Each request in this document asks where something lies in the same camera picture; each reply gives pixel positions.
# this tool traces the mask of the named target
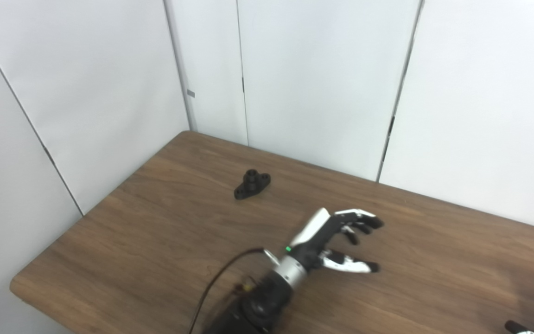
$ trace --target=black fingertip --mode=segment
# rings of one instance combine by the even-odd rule
[[[365,262],[365,264],[368,264],[370,270],[372,270],[373,273],[377,273],[380,271],[380,265],[376,262]]]
[[[352,245],[358,245],[360,243],[360,241],[358,240],[358,236],[355,234],[355,233],[346,233],[345,235],[347,235],[347,239],[350,240],[350,243]]]
[[[366,222],[366,224],[368,224],[371,228],[375,230],[377,228],[381,228],[382,226],[384,226],[384,222],[377,216],[370,217],[368,222]]]
[[[506,328],[506,330],[511,332],[512,334],[519,334],[528,330],[528,328],[515,321],[507,321],[504,325],[504,328]]]
[[[372,233],[372,229],[368,226],[366,226],[365,224],[358,224],[356,225],[356,227],[358,228],[358,230],[364,232],[365,234],[371,234]]]

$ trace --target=robotic arm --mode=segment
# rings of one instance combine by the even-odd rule
[[[351,258],[326,248],[337,233],[343,233],[356,245],[358,238],[352,228],[366,234],[383,226],[382,220],[360,209],[335,212],[322,208],[306,224],[286,249],[279,261],[248,294],[240,296],[205,330],[204,334],[258,334],[273,330],[293,291],[313,269],[321,267],[353,273],[379,270],[374,262]]]

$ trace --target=wood grain tabletop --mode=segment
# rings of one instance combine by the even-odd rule
[[[272,176],[233,190],[247,169]],[[280,334],[503,334],[534,328],[534,227],[193,132],[178,135],[12,281],[11,290],[77,334],[184,334],[202,290],[253,247],[277,256],[320,207],[360,208],[386,226],[332,248],[380,273],[313,271]],[[250,275],[250,256],[210,292],[199,317]]]

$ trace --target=robotic finger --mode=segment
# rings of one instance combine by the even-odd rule
[[[350,241],[352,245],[358,245],[360,243],[360,240],[358,239],[358,236],[352,230],[349,226],[343,226],[341,228],[341,233],[345,234],[347,239]]]
[[[367,224],[355,223],[355,224],[352,224],[352,226],[355,226],[358,230],[364,232],[364,234],[372,234],[372,231],[373,231],[371,226]]]
[[[326,250],[322,254],[325,268],[348,273],[376,273],[380,266],[376,262],[367,262],[347,256],[335,250]]]
[[[508,321],[504,327],[512,334],[534,334],[534,332],[528,330],[525,326],[514,321]]]
[[[384,222],[380,220],[375,214],[369,213],[368,211],[364,211],[362,209],[348,209],[343,211],[337,211],[335,212],[336,216],[345,216],[345,215],[352,215],[354,214],[356,216],[356,221],[351,223],[351,226],[369,226],[371,229],[376,230],[384,226]]]

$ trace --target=panel seam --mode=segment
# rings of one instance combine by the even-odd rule
[[[246,124],[246,145],[250,146],[250,135],[248,135],[248,112],[246,110],[246,89],[244,87],[244,65],[242,63],[242,34],[240,33],[240,11],[236,0],[236,20],[238,21],[238,45],[240,50],[240,72],[242,73],[242,97],[244,99],[244,123]]]
[[[30,117],[28,117],[28,114],[26,114],[26,110],[24,109],[24,106],[22,105],[22,103],[19,101],[19,98],[18,96],[16,95],[15,91],[13,90],[13,88],[11,87],[11,84],[9,83],[9,80],[8,78],[6,77],[6,75],[4,74],[1,66],[0,66],[0,74],[1,76],[3,77],[4,81],[6,82],[6,85],[8,86],[8,89],[9,91],[12,93],[13,95],[13,98],[15,99],[16,103],[18,104],[20,110],[22,110],[22,113],[24,114],[24,117],[26,118],[26,120],[28,121],[28,124],[30,125],[32,131],[34,132],[34,134],[36,135],[36,138],[38,139],[38,142],[40,142],[40,145],[42,146],[43,150],[44,150],[44,153],[49,157],[50,161],[51,161],[51,164],[53,165],[55,171],[57,171],[57,175],[59,175],[59,178],[61,178],[61,181],[63,182],[63,185],[65,186],[65,189],[67,190],[67,192],[70,194],[70,197],[72,199],[72,201],[74,202],[74,204],[76,205],[78,211],[80,212],[81,216],[83,217],[83,211],[81,210],[80,208],[80,205],[78,204],[78,202],[76,201],[76,197],[73,195],[73,193],[71,192],[70,190],[70,187],[67,185],[67,182],[65,181],[65,178],[63,177],[63,175],[61,175],[61,171],[59,171],[59,168],[57,167],[57,165],[55,164],[55,161],[53,160],[53,157],[51,157],[51,154],[49,153],[49,150],[46,148],[42,138],[40,138],[40,135],[38,135],[38,132],[36,131],[36,128],[34,127],[34,124],[32,123],[32,120],[30,120]]]
[[[409,68],[409,61],[411,60],[411,51],[413,51],[413,44],[415,42],[415,32],[420,23],[420,17],[421,17],[422,9],[424,8],[425,1],[426,0],[420,0],[418,4],[418,8],[417,8],[417,13],[415,15],[415,19],[413,20],[413,27],[411,29],[411,38],[409,40],[409,46],[407,47],[407,53],[405,54],[405,61],[403,62],[403,69],[401,71],[401,79],[399,81],[399,87],[397,88],[397,93],[394,98],[393,112],[391,114],[390,121],[388,123],[388,131],[386,134],[386,138],[384,139],[384,148],[383,148],[382,156],[380,157],[379,170],[376,176],[377,183],[380,182],[380,176],[382,175],[384,159],[386,158],[388,144],[390,143],[390,136],[393,131],[394,119],[395,119],[395,116],[397,115],[397,108],[399,107],[399,101],[401,100],[401,93],[403,92],[403,84],[405,83],[405,77],[407,76],[407,69]]]
[[[187,100],[188,87],[186,83],[184,82],[184,64],[182,62],[180,54],[176,51],[176,39],[174,38],[174,34],[172,33],[173,25],[170,22],[170,10],[168,8],[168,4],[166,3],[169,0],[161,0],[161,1],[164,6],[164,12],[166,16],[166,25],[168,28],[168,34],[170,36],[170,42],[172,43],[172,52],[174,53],[174,61],[176,63],[176,72],[178,73],[178,80],[180,81],[180,90],[183,94],[184,111],[187,114],[187,121],[189,122],[189,129],[192,131],[197,131],[197,126],[195,126],[195,124],[193,123],[193,115],[191,114],[191,108]]]

